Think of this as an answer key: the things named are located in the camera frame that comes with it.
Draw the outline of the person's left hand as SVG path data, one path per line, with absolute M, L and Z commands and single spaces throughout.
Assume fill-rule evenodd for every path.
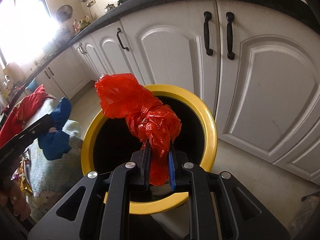
M 25 194 L 20 190 L 16 181 L 9 177 L 3 180 L 1 186 L 1 206 L 6 206 L 8 202 L 13 206 L 14 216 L 20 216 L 22 222 L 30 216 L 31 209 Z

